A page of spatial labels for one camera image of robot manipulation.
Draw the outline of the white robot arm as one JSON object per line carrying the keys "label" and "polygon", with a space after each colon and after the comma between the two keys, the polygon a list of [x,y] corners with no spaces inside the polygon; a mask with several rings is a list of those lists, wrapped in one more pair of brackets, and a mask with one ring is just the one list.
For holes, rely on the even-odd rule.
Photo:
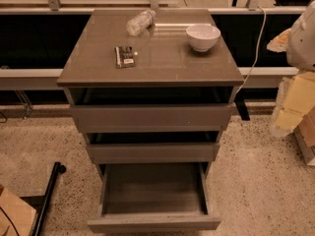
{"label": "white robot arm", "polygon": [[315,1],[290,29],[267,44],[273,52],[285,52],[287,63],[299,70],[279,84],[270,131],[276,138],[291,134],[315,106]]}

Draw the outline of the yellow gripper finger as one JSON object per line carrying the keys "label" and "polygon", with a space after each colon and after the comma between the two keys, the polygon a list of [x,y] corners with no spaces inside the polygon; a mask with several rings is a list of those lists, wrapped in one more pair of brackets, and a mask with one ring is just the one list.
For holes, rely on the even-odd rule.
{"label": "yellow gripper finger", "polygon": [[286,29],[273,38],[268,44],[267,49],[273,52],[286,52],[288,37],[291,33],[291,29]]}
{"label": "yellow gripper finger", "polygon": [[315,106],[315,73],[303,72],[280,82],[270,132],[276,137],[291,134]]}

